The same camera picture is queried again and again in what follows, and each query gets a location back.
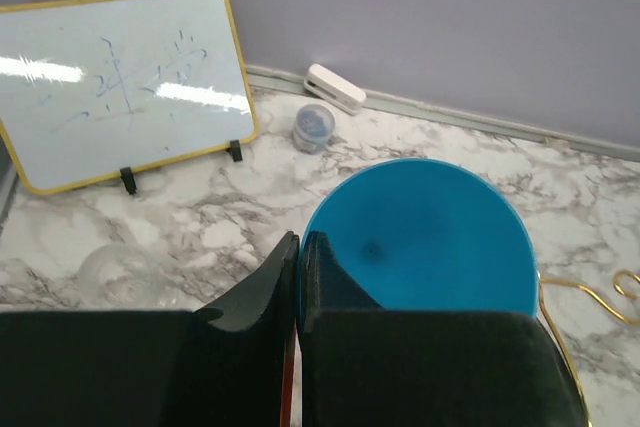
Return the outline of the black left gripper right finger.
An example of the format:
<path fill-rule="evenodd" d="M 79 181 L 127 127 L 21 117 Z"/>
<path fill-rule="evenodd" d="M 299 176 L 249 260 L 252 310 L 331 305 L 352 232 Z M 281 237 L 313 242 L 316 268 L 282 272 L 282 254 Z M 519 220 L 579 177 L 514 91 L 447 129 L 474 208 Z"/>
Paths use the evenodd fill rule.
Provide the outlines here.
<path fill-rule="evenodd" d="M 300 266 L 306 426 L 584 426 L 570 370 L 536 319 L 392 311 L 312 233 Z"/>

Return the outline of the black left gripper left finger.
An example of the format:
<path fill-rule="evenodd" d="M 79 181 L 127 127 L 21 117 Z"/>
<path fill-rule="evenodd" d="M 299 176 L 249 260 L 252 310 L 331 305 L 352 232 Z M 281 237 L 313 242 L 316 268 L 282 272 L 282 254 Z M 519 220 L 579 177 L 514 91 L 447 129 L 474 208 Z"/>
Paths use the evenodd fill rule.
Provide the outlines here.
<path fill-rule="evenodd" d="M 3 313 L 2 424 L 288 425 L 299 245 L 194 311 Z"/>

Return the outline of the blue wine glass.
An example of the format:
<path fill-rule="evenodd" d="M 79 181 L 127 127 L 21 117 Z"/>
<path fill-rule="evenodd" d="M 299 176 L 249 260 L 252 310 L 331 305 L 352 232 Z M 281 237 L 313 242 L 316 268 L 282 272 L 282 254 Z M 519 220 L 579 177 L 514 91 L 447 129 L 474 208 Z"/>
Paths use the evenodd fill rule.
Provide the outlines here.
<path fill-rule="evenodd" d="M 351 175 L 315 209 L 304 244 L 316 234 L 384 309 L 538 314 L 537 261 L 521 217 L 454 164 L 409 158 Z"/>

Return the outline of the clear wine glass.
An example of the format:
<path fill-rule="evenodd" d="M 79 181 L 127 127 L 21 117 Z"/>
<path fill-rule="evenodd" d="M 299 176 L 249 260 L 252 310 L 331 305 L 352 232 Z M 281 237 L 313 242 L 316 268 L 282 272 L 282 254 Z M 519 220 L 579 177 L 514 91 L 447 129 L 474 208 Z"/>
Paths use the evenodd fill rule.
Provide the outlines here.
<path fill-rule="evenodd" d="M 163 292 L 160 264 L 146 251 L 127 244 L 99 247 L 82 262 L 77 288 L 95 308 L 150 309 Z"/>

